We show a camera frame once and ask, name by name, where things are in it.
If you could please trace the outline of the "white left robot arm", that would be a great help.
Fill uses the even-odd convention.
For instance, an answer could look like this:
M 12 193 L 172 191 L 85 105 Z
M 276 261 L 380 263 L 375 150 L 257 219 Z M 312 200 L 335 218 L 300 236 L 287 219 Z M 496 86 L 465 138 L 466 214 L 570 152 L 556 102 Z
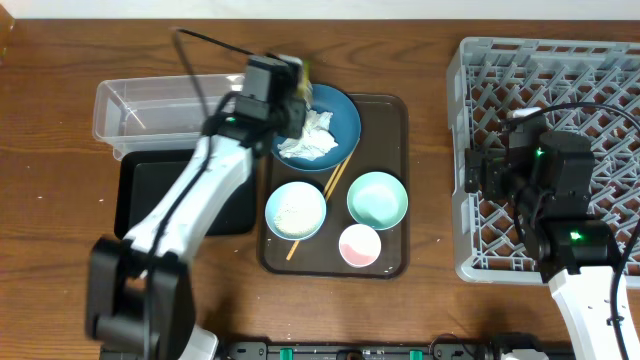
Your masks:
M 144 359 L 212 359 L 218 337 L 196 323 L 190 264 L 231 195 L 275 137 L 302 134 L 303 60 L 252 55 L 243 87 L 207 113 L 192 157 L 156 207 L 89 258 L 85 333 Z

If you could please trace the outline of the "dark blue plate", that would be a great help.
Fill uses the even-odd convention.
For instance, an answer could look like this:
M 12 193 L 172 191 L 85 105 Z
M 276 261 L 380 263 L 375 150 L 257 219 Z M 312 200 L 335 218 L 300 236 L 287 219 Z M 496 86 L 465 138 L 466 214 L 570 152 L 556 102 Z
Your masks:
M 272 153 L 283 164 L 304 172 L 319 172 L 334 168 L 352 153 L 360 140 L 361 120 L 354 102 L 342 91 L 328 85 L 314 84 L 313 104 L 310 110 L 318 113 L 332 112 L 333 117 L 329 132 L 334 136 L 338 146 L 330 150 L 324 157 L 314 161 L 300 158 L 284 159 L 278 154 L 277 146 L 286 139 L 278 137 L 274 141 Z

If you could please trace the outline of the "white napkin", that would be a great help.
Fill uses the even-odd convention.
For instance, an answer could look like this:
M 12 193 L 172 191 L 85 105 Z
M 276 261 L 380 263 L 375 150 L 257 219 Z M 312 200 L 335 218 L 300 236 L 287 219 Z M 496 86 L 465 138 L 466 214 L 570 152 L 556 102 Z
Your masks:
M 332 117 L 332 112 L 318 113 L 315 110 L 309 110 L 301 137 L 288 138 L 279 144 L 278 154 L 284 159 L 300 158 L 308 161 L 324 157 L 338 146 L 334 136 L 329 132 Z

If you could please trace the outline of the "yellow snack wrapper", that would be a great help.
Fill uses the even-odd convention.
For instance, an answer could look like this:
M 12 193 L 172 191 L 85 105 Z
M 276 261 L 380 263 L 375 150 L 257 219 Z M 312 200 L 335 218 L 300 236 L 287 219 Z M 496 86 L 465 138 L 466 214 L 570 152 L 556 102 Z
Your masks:
M 305 100 L 308 108 L 311 107 L 313 102 L 313 88 L 309 77 L 309 70 L 309 62 L 303 61 L 299 73 L 298 94 Z

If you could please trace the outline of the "light blue bowl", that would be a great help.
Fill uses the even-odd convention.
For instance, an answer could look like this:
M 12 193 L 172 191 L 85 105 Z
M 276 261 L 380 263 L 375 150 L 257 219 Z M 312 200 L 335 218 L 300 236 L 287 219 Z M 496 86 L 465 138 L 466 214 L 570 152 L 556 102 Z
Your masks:
M 321 228 L 327 215 L 322 193 L 307 182 L 289 182 L 278 187 L 268 198 L 265 221 L 277 237 L 304 241 Z

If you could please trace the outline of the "pile of white rice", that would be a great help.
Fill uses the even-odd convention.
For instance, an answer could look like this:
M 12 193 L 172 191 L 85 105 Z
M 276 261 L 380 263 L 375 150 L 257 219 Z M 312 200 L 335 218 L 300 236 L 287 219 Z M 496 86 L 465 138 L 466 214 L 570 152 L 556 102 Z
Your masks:
M 322 207 L 313 200 L 285 194 L 282 197 L 274 223 L 276 229 L 288 238 L 300 238 L 312 232 L 322 217 Z

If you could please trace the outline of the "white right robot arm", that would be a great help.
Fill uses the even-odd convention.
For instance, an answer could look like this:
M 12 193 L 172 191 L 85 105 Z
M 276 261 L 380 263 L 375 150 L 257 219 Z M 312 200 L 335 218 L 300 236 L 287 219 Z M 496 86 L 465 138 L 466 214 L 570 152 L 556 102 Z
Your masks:
M 624 249 L 588 212 L 596 159 L 590 140 L 551 130 L 549 108 L 514 110 L 501 123 L 504 151 L 465 152 L 465 190 L 513 208 L 516 234 L 561 311 L 578 359 L 636 359 L 639 337 L 628 309 Z

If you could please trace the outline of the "small pink bowl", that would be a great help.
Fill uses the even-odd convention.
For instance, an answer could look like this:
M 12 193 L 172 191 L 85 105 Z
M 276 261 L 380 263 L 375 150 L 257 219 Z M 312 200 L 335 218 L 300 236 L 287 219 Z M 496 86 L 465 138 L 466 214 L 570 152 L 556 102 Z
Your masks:
M 343 260 L 354 268 L 363 268 L 373 264 L 382 250 L 378 233 L 363 224 L 347 227 L 339 237 L 338 247 Z

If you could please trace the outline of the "mint green bowl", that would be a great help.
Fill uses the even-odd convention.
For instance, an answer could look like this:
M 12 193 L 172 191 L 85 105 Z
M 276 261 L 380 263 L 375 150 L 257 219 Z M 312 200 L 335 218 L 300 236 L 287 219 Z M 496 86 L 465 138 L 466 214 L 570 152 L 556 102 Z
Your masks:
M 368 172 L 359 176 L 347 192 L 347 209 L 360 224 L 374 230 L 388 230 L 398 225 L 409 207 L 409 197 L 402 182 L 386 172 Z

